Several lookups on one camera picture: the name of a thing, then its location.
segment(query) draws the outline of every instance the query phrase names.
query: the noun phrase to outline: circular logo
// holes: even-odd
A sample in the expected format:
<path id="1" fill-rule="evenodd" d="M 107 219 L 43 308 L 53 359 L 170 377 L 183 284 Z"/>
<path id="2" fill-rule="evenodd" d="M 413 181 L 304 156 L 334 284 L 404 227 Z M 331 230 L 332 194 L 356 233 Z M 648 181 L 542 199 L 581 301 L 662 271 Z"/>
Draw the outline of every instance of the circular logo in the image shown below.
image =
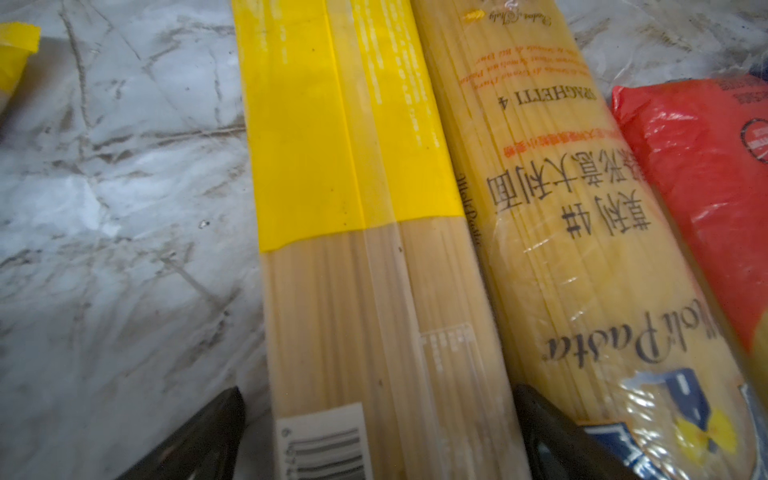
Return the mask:
<path id="1" fill-rule="evenodd" d="M 768 164 L 768 120 L 754 118 L 741 129 L 741 141 L 757 160 Z"/>

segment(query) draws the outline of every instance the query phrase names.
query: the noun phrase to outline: yellow label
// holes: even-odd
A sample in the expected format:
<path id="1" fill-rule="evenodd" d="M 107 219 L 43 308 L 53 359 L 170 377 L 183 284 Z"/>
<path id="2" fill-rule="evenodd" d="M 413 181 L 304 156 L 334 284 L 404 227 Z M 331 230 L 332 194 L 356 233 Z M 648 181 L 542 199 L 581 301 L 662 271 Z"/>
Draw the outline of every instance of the yellow label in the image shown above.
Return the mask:
<path id="1" fill-rule="evenodd" d="M 40 27 L 24 23 L 0 24 L 0 91 L 12 94 L 22 77 L 27 57 L 38 51 Z"/>
<path id="2" fill-rule="evenodd" d="M 233 10 L 262 251 L 463 215 L 407 2 Z"/>

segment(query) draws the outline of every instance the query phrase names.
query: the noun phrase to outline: plastic wrapper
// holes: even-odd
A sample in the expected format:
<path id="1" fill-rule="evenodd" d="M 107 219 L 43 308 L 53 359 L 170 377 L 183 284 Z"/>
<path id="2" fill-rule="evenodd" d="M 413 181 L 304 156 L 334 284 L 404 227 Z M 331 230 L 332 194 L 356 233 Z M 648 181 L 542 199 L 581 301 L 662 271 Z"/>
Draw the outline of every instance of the plastic wrapper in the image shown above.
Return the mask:
<path id="1" fill-rule="evenodd" d="M 763 478 L 764 419 L 550 0 L 414 0 L 510 376 L 641 478 Z"/>
<path id="2" fill-rule="evenodd" d="M 616 88 L 613 108 L 758 390 L 768 387 L 768 83 L 746 75 Z"/>
<path id="3" fill-rule="evenodd" d="M 407 2 L 233 2 L 279 478 L 527 478 Z"/>
<path id="4" fill-rule="evenodd" d="M 5 110 L 24 73 L 29 55 L 37 53 L 40 28 L 24 23 L 0 24 L 0 111 Z"/>

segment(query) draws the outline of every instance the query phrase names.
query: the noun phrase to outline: barcode sticker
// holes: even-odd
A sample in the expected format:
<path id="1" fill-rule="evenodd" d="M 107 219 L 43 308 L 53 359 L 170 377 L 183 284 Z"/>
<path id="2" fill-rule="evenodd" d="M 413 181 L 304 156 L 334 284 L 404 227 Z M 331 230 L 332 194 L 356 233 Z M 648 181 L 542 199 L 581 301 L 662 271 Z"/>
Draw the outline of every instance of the barcode sticker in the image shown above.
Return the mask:
<path id="1" fill-rule="evenodd" d="M 373 480 L 362 403 L 279 419 L 282 480 Z"/>

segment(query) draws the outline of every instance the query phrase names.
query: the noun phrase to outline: marble surface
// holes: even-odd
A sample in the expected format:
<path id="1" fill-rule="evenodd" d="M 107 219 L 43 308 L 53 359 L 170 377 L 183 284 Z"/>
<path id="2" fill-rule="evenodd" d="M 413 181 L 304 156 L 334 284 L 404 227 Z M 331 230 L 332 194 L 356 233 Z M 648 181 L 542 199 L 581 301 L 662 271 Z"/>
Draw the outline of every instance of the marble surface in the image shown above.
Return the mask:
<path id="1" fill-rule="evenodd" d="M 768 51 L 764 0 L 559 0 L 605 95 Z M 272 478 L 227 0 L 5 0 L 40 25 L 0 122 L 0 478 L 113 478 L 220 390 Z"/>

